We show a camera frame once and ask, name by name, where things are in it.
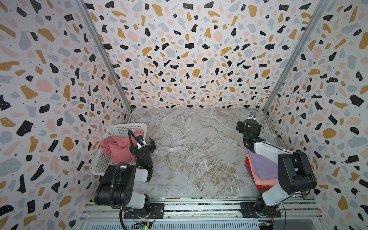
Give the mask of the lilac purple t-shirt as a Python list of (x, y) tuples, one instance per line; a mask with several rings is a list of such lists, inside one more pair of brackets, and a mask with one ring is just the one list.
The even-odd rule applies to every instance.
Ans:
[(249, 151), (252, 172), (261, 180), (278, 179), (278, 165), (260, 154)]

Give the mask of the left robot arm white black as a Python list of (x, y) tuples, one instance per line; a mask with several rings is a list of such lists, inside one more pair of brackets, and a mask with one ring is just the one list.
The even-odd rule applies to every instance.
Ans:
[(136, 157), (136, 164), (119, 163), (108, 166), (97, 187), (94, 202), (97, 205), (128, 211), (144, 219), (151, 214), (149, 197), (146, 194), (135, 192), (134, 184), (151, 180), (153, 174), (151, 154), (156, 150), (156, 144), (150, 138), (148, 145), (141, 141), (137, 147), (129, 149)]

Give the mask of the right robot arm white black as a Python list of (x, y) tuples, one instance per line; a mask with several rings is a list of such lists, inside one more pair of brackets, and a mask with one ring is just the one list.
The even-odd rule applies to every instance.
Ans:
[(307, 155), (302, 151), (289, 151), (260, 137), (263, 126), (253, 117), (238, 121), (236, 130), (243, 135), (248, 149), (246, 161), (255, 184), (267, 186), (245, 213), (259, 217), (278, 217), (279, 205), (304, 192), (316, 188), (317, 181)]

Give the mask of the pink red t-shirt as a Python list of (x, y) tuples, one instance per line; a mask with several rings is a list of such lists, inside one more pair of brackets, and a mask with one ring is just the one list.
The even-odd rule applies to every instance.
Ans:
[(103, 153), (110, 156), (115, 164), (136, 161), (129, 150), (130, 146), (131, 144), (128, 137), (108, 137), (101, 143)]

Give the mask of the white plastic laundry basket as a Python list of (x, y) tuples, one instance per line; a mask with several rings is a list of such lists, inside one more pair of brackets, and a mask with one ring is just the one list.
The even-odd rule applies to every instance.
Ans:
[[(130, 123), (112, 125), (107, 129), (104, 139), (108, 137), (128, 137), (128, 130), (143, 131), (143, 137), (146, 138), (147, 125), (144, 123)], [(109, 165), (114, 164), (113, 159), (105, 154), (101, 149), (98, 151), (95, 161), (92, 166), (92, 174), (96, 176), (103, 176)]]

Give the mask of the folded salmon pink t-shirt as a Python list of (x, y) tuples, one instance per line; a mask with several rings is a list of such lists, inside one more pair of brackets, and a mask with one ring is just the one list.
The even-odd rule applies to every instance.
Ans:
[(251, 170), (252, 170), (252, 173), (253, 173), (253, 177), (254, 177), (254, 180), (255, 180), (255, 183), (258, 184), (258, 185), (264, 185), (264, 186), (274, 186), (278, 183), (278, 179), (266, 179), (266, 180), (262, 180), (257, 174), (255, 174), (253, 172), (253, 167), (252, 167), (252, 161), (250, 159), (250, 154), (246, 154), (246, 157), (249, 158), (249, 161), (250, 161), (250, 166), (251, 166)]

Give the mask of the folded red t-shirt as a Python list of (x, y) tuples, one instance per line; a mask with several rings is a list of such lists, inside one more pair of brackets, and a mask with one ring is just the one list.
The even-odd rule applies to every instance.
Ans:
[(252, 179), (252, 181), (254, 182), (256, 188), (261, 191), (261, 190), (268, 190), (270, 189), (272, 186), (264, 186), (264, 185), (258, 185), (255, 183), (255, 180), (254, 180), (254, 177), (253, 177), (253, 173), (252, 173), (252, 170), (251, 170), (251, 166), (250, 166), (250, 161), (249, 161), (249, 158), (246, 157), (246, 160), (245, 160), (245, 165), (246, 165), (246, 168), (247, 168), (247, 171)]

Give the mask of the left green circuit board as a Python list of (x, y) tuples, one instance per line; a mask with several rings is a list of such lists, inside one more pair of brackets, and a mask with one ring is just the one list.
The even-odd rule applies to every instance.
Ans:
[(132, 225), (132, 229), (133, 230), (151, 230), (152, 228), (152, 222), (137, 222), (135, 224)]

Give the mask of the white perforated vent strip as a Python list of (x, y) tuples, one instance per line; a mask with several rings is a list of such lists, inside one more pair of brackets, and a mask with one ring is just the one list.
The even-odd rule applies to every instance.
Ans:
[[(132, 230), (135, 222), (125, 222), (127, 230)], [(83, 230), (123, 230), (120, 222), (95, 222)], [(257, 221), (156, 221), (151, 230), (259, 230)]]

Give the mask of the right green circuit board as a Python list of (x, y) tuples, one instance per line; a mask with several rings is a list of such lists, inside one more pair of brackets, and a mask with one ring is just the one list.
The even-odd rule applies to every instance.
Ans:
[(271, 220), (259, 220), (257, 222), (259, 230), (273, 230), (274, 229), (274, 222)]

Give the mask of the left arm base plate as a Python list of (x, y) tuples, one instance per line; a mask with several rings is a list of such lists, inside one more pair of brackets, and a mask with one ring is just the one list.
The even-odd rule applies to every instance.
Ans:
[(164, 203), (149, 203), (145, 204), (142, 209), (133, 209), (124, 213), (124, 220), (128, 219), (163, 219), (164, 217)]

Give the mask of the aluminium mounting rail frame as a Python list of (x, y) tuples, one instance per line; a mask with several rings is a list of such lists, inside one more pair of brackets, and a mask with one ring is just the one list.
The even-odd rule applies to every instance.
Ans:
[(291, 198), (280, 206), (280, 218), (243, 218), (240, 212), (241, 202), (255, 202), (254, 197), (179, 197), (158, 198), (151, 203), (164, 203), (163, 219), (128, 219), (120, 221), (124, 213), (109, 206), (88, 203), (83, 212), (78, 230), (95, 222), (120, 222), (123, 228), (125, 222), (156, 221), (259, 221), (271, 220), (274, 230), (326, 230), (327, 224), (317, 208), (314, 200)]

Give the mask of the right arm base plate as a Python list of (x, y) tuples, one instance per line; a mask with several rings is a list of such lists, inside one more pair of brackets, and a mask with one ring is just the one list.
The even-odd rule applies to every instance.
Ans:
[(262, 202), (241, 202), (240, 212), (243, 218), (280, 218), (278, 206), (266, 206)]

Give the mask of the corner aluminium post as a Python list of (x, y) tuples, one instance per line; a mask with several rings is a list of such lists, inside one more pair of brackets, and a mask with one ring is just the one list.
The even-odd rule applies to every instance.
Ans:
[(83, 19), (83, 21), (85, 22), (85, 25), (86, 25), (86, 28), (88, 29), (90, 35), (91, 35), (91, 38), (92, 40), (94, 41), (95, 43), (95, 46), (96, 46), (96, 49), (98, 51), (98, 53), (100, 54), (101, 56), (101, 59), (103, 61), (103, 63), (105, 64), (111, 78), (112, 78), (112, 81), (117, 89), (117, 92), (122, 100), (122, 103), (124, 105), (124, 108), (126, 110), (126, 113), (128, 115), (130, 115), (132, 113), (132, 108), (128, 102), (128, 99), (125, 95), (125, 92), (120, 84), (120, 81), (117, 77), (117, 74), (116, 72), (114, 71), (114, 68), (113, 68), (113, 65), (106, 53), (106, 50), (104, 48), (104, 45), (102, 43), (102, 41), (100, 40), (99, 36), (98, 36), (98, 32), (97, 32), (97, 29), (96, 27), (94, 26), (94, 23), (93, 23), (93, 20), (92, 18), (90, 17), (89, 15), (89, 12), (85, 6), (85, 2), (82, 1), (82, 0), (76, 0), (75, 1), (76, 3), (76, 7), (79, 11), (79, 13), (81, 14), (81, 17)]
[(318, 5), (316, 6), (315, 11), (313, 12), (312, 18), (309, 21), (309, 24), (306, 26), (305, 31), (303, 32), (301, 39), (297, 43), (294, 52), (291, 54), (289, 60), (286, 63), (285, 68), (283, 69), (280, 78), (278, 79), (277, 83), (275, 84), (275, 87), (273, 91), (271, 92), (271, 95), (269, 96), (264, 108), (263, 112), (266, 113), (266, 111), (270, 108), (272, 101), (276, 97), (278, 90), (282, 87), (282, 83), (287, 78), (291, 68), (293, 67), (294, 63), (296, 62), (298, 56), (303, 51), (303, 47), (306, 45), (312, 31), (315, 29), (316, 25), (319, 22), (319, 19), (321, 18), (322, 14), (326, 10), (328, 6), (328, 0), (320, 0), (318, 2)]

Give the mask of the left corner aluminium post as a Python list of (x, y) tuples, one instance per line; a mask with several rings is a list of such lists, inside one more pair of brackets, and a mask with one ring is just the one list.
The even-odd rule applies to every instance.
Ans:
[(83, 19), (83, 21), (85, 22), (85, 25), (86, 25), (86, 28), (88, 29), (90, 35), (91, 35), (91, 38), (92, 40), (94, 41), (95, 43), (95, 46), (96, 46), (96, 49), (98, 51), (98, 53), (100, 54), (101, 56), (101, 59), (103, 61), (103, 63), (105, 64), (111, 78), (112, 78), (112, 81), (117, 89), (117, 92), (122, 100), (122, 103), (124, 105), (124, 108), (126, 110), (126, 113), (128, 115), (130, 115), (132, 113), (132, 108), (128, 102), (128, 99), (125, 95), (125, 92), (120, 84), (120, 81), (117, 77), (117, 74), (116, 72), (114, 71), (114, 68), (113, 68), (113, 65), (106, 53), (106, 50), (104, 48), (104, 45), (102, 43), (102, 41), (100, 40), (99, 36), (98, 36), (98, 32), (97, 32), (97, 29), (96, 27), (94, 26), (94, 23), (93, 23), (93, 20), (92, 18), (90, 17), (89, 15), (89, 12), (85, 6), (85, 2), (82, 1), (82, 0), (76, 0), (75, 1), (76, 3), (76, 7), (79, 11), (79, 13), (81, 14), (81, 17)]

